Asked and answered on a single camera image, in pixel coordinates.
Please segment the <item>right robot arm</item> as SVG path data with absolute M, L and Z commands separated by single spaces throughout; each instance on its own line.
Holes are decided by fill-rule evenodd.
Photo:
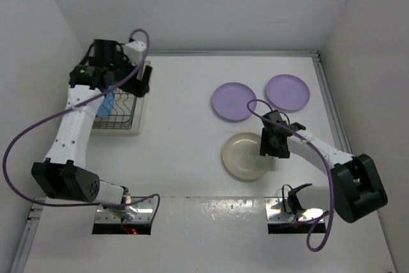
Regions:
M 328 178 L 327 188 L 310 183 L 292 188 L 286 202 L 292 213 L 316 207 L 335 211 L 342 220 L 353 223 L 388 203 L 370 156 L 342 152 L 313 136 L 303 125 L 287 123 L 279 111 L 264 114 L 261 121 L 261 156 L 288 159 L 297 155 Z

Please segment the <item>blue plate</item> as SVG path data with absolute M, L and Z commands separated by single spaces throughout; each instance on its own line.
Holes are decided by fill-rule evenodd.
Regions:
M 115 91 L 110 91 L 108 94 L 106 94 L 104 100 L 102 101 L 102 104 L 98 108 L 98 111 L 96 112 L 96 115 L 100 118 L 106 118 L 108 117 L 115 105 Z

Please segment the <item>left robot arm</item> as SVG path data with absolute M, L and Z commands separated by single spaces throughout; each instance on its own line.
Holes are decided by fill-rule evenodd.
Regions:
M 146 44 L 130 40 L 95 40 L 83 60 L 70 72 L 66 107 L 58 132 L 43 162 L 35 162 L 31 174 L 50 199 L 63 204 L 98 203 L 120 219 L 131 221 L 137 215 L 128 189 L 103 181 L 86 170 L 86 148 L 97 112 L 115 84 L 136 67 L 143 70 L 120 88 L 135 97 L 149 91 L 151 66 L 144 64 Z

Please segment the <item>purple plate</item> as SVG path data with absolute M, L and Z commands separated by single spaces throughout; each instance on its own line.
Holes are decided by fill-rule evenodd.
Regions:
M 212 94 L 211 104 L 215 113 L 227 121 L 243 121 L 251 116 L 247 108 L 254 111 L 256 94 L 245 84 L 227 82 L 220 85 Z
M 311 97 L 308 85 L 299 77 L 290 74 L 272 77 L 265 86 L 265 93 L 272 105 L 289 112 L 302 110 Z

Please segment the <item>cream plate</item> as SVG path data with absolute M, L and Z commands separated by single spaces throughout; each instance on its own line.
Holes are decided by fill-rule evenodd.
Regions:
M 222 161 L 227 171 L 245 182 L 259 180 L 273 170 L 275 160 L 259 154 L 261 136 L 241 132 L 230 137 L 222 148 Z

